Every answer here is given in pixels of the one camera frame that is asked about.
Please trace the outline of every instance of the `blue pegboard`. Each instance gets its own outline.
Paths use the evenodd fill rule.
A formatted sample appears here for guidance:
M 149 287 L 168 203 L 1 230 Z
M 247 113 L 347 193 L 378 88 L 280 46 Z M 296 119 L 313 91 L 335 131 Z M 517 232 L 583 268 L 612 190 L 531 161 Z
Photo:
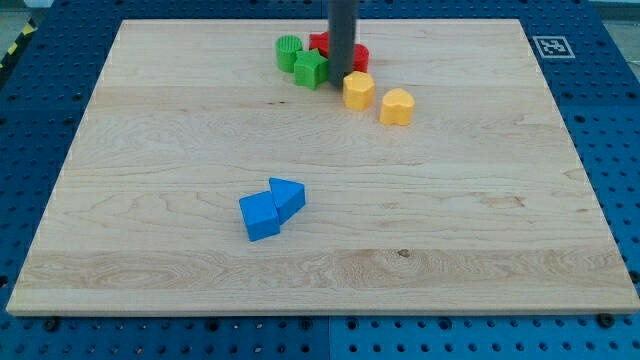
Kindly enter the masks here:
M 323 18 L 322 0 L 58 0 L 0 92 L 4 309 L 122 19 Z M 640 85 L 583 0 L 366 0 L 363 18 L 518 18 L 563 36 L 534 51 L 634 279 L 640 272 Z M 640 317 L 17 319 L 0 359 L 640 358 Z

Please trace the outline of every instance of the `wood grain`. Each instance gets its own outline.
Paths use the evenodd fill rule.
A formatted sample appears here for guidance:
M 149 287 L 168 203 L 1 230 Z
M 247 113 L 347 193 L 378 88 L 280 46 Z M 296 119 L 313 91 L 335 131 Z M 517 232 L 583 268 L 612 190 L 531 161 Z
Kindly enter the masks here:
M 322 21 L 124 21 L 14 315 L 569 314 L 640 302 L 515 20 L 361 21 L 378 105 L 277 71 Z M 308 205 L 247 241 L 278 176 Z

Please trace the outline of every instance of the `blue block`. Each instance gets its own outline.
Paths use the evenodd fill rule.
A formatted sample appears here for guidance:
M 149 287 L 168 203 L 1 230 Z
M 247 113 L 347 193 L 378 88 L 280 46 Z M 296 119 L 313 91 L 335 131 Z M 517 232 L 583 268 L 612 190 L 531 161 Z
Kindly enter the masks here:
M 239 203 L 250 241 L 280 233 L 278 212 L 269 191 L 243 197 Z
M 273 195 L 273 202 L 278 211 L 280 224 L 284 224 L 293 214 L 306 204 L 304 184 L 294 181 L 269 178 L 269 186 Z

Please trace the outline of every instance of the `toy block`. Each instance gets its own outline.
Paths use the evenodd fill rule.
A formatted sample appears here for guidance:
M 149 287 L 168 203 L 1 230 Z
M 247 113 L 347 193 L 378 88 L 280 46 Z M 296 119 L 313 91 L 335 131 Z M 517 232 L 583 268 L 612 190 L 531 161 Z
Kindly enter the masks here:
M 329 32 L 309 34 L 309 50 L 318 49 L 320 55 L 329 57 Z
M 369 67 L 369 49 L 362 44 L 356 44 L 353 49 L 353 70 L 367 72 Z
M 280 233 L 280 220 L 271 192 L 265 191 L 243 197 L 239 201 L 249 241 L 260 240 Z
M 302 40 L 295 35 L 285 35 L 276 40 L 276 61 L 278 69 L 292 73 L 297 60 L 297 52 L 302 50 Z
M 403 89 L 393 89 L 382 98 L 380 122 L 385 125 L 409 125 L 416 102 L 413 96 Z
M 320 55 L 318 49 L 298 51 L 297 57 L 294 65 L 296 85 L 315 90 L 318 84 L 327 81 L 329 61 Z
M 370 74 L 354 71 L 343 81 L 342 100 L 347 108 L 363 111 L 373 105 L 376 84 Z
M 280 218 L 280 224 L 284 224 L 306 204 L 304 184 L 270 178 L 269 186 L 271 187 L 273 202 Z
M 329 58 L 329 33 L 309 34 L 309 50 L 318 49 L 320 55 Z M 367 72 L 369 67 L 369 49 L 356 44 L 353 49 L 353 70 Z

